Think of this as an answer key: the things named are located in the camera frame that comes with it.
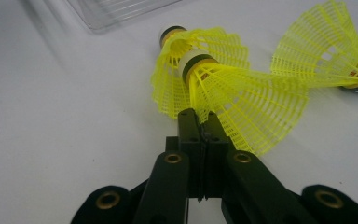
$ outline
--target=shuttlecock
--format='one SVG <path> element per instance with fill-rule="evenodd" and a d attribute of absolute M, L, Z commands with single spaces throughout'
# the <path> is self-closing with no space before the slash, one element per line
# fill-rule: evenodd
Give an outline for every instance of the shuttlecock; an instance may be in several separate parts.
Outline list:
<path fill-rule="evenodd" d="M 179 74 L 199 123 L 216 113 L 235 148 L 257 156 L 292 130 L 308 101 L 308 88 L 296 78 L 223 65 L 202 50 L 182 57 Z"/>
<path fill-rule="evenodd" d="M 358 34 L 345 3 L 330 0 L 303 13 L 281 39 L 271 71 L 312 88 L 358 91 Z"/>
<path fill-rule="evenodd" d="M 184 109 L 190 108 L 189 91 L 178 74 L 181 58 L 192 49 L 203 49 L 221 64 L 249 67 L 248 50 L 241 45 L 238 35 L 227 34 L 222 28 L 187 31 L 182 26 L 171 26 L 160 35 L 161 53 L 151 77 L 153 99 L 158 110 L 177 119 Z"/>

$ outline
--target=white table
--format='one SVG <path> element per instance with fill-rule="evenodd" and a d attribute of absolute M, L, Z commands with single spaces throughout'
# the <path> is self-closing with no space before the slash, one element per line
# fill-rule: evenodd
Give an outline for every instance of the white table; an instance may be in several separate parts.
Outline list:
<path fill-rule="evenodd" d="M 93 33 L 63 0 L 0 1 L 0 224 L 70 223 L 94 190 L 132 189 L 176 135 L 150 76 L 167 23 L 241 35 L 269 70 L 284 31 L 322 1 L 183 0 Z M 358 30 L 358 0 L 348 0 Z M 304 116 L 263 156 L 296 193 L 339 189 L 358 202 L 358 94 L 313 90 Z M 224 223 L 220 200 L 191 200 L 189 223 Z"/>

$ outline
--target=clear plastic container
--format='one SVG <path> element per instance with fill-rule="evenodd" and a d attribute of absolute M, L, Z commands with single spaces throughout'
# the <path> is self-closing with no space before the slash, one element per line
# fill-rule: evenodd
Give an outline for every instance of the clear plastic container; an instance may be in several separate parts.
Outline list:
<path fill-rule="evenodd" d="M 181 0 L 68 0 L 83 22 L 93 30 L 178 1 Z"/>

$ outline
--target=plastic shuttlecock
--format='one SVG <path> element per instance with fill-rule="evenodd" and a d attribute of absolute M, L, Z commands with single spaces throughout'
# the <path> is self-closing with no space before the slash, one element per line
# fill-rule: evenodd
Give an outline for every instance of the plastic shuttlecock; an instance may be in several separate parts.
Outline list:
<path fill-rule="evenodd" d="M 345 3 L 330 0 L 303 13 L 281 39 L 271 71 L 312 88 L 358 91 L 358 34 Z"/>
<path fill-rule="evenodd" d="M 216 113 L 236 149 L 259 156 L 295 126 L 308 101 L 308 88 L 292 77 L 280 77 L 223 65 L 202 50 L 179 62 L 199 122 Z"/>
<path fill-rule="evenodd" d="M 161 53 L 151 78 L 153 99 L 158 110 L 177 119 L 180 111 L 190 108 L 189 91 L 178 65 L 184 54 L 192 49 L 203 49 L 221 64 L 248 67 L 247 48 L 241 45 L 238 35 L 227 34 L 222 28 L 187 31 L 172 26 L 160 36 Z"/>

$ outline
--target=brass screw hole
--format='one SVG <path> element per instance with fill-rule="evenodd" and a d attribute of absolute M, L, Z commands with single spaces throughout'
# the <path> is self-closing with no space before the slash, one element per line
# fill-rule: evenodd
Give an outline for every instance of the brass screw hole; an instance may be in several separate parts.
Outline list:
<path fill-rule="evenodd" d="M 327 207 L 338 209 L 344 206 L 344 202 L 332 192 L 319 189 L 315 192 L 315 196 L 320 203 Z"/>
<path fill-rule="evenodd" d="M 250 162 L 252 159 L 246 154 L 237 153 L 234 156 L 234 160 L 238 161 L 238 162 L 242 162 L 242 163 L 247 163 L 247 162 Z"/>
<path fill-rule="evenodd" d="M 99 209 L 110 209 L 120 202 L 120 195 L 115 191 L 107 191 L 98 197 L 95 204 Z"/>
<path fill-rule="evenodd" d="M 175 164 L 175 163 L 180 162 L 182 160 L 182 157 L 179 156 L 178 154 L 169 154 L 169 155 L 165 156 L 164 160 L 167 163 Z"/>

